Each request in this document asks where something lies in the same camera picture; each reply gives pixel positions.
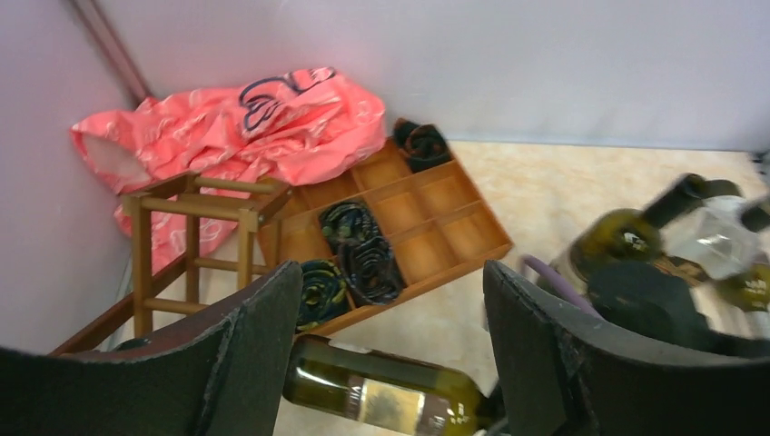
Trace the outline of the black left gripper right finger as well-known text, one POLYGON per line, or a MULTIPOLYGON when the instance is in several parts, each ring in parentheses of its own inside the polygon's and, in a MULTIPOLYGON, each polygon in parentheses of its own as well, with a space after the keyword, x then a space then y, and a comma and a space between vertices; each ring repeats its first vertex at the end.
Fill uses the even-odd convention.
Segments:
POLYGON ((515 435, 766 435, 769 360, 628 331, 538 288, 504 263, 483 295, 515 435))

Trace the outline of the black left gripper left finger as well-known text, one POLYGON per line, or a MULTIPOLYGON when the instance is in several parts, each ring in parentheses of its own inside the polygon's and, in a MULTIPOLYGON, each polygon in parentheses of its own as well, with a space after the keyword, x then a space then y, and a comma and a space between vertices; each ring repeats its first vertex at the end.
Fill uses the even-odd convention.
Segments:
POLYGON ((270 435, 301 298, 282 263, 112 352, 1 351, 4 435, 270 435))

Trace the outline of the green wine bottle black neck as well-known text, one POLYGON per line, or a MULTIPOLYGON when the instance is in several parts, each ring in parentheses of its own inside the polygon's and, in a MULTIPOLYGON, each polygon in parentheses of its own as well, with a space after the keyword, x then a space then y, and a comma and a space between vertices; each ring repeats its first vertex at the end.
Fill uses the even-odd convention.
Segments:
POLYGON ((584 294, 588 279, 610 263, 649 263, 660 257, 667 225, 724 195, 741 198, 743 193, 732 181, 683 173, 644 208, 617 208, 601 215, 549 266, 584 294))

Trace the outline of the green wine bottle silver foil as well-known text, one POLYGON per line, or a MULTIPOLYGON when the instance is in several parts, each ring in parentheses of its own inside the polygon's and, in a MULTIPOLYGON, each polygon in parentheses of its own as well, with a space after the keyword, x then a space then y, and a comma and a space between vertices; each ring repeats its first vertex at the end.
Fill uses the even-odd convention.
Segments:
POLYGON ((405 435, 473 435, 501 417, 465 372, 311 334, 292 346, 282 396, 405 435))

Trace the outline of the clear liquor bottle brown label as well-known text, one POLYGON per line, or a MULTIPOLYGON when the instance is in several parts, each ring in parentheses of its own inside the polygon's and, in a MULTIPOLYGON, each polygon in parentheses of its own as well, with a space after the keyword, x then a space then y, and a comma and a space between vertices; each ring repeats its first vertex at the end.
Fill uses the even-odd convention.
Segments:
POLYGON ((667 226, 666 254, 695 263, 707 276, 692 291, 701 313, 714 317, 726 307, 708 284, 743 272, 759 253, 759 233, 768 227, 769 196, 747 200, 736 194, 707 198, 667 226))

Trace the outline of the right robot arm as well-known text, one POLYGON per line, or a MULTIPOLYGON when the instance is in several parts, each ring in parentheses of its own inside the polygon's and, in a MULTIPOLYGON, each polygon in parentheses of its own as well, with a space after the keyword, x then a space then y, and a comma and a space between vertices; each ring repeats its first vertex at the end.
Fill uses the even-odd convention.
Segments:
POLYGON ((740 358, 764 358, 769 341, 712 330, 696 309, 690 286, 650 263, 622 261, 595 271, 587 297, 608 322, 670 344, 740 358))

